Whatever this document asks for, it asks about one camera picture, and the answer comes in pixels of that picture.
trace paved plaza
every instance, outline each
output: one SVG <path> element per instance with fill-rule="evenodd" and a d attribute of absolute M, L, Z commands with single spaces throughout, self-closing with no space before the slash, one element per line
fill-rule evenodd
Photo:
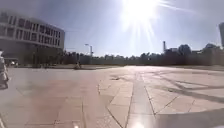
<path fill-rule="evenodd" d="M 224 126 L 224 72 L 166 67 L 9 69 L 0 128 Z"/>

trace building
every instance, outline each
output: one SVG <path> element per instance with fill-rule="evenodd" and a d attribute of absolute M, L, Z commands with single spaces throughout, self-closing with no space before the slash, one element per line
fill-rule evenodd
<path fill-rule="evenodd" d="M 64 49 L 65 32 L 40 20 L 0 10 L 0 49 L 5 58 L 24 63 L 32 54 L 56 55 Z"/>
<path fill-rule="evenodd" d="M 222 47 L 224 47 L 224 23 L 219 24 Z"/>

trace person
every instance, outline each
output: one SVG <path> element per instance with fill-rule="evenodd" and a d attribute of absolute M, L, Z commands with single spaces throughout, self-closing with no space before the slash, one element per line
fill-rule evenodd
<path fill-rule="evenodd" d="M 5 66 L 5 60 L 4 60 L 4 57 L 0 55 L 0 84 L 4 84 L 5 88 L 8 88 L 8 84 L 7 84 L 8 80 L 9 80 L 9 77 L 8 77 L 7 69 Z"/>

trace tree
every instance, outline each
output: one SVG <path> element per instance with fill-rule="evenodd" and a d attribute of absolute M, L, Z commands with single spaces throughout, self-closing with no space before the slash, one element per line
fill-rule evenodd
<path fill-rule="evenodd" d="M 187 44 L 182 44 L 178 48 L 178 53 L 183 56 L 191 54 L 191 48 Z"/>

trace sun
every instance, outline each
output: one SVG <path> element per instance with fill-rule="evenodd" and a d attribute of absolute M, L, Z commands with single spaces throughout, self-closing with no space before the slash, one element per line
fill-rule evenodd
<path fill-rule="evenodd" d="M 122 22 L 126 28 L 148 25 L 157 18 L 157 7 L 163 4 L 164 0 L 123 0 Z"/>

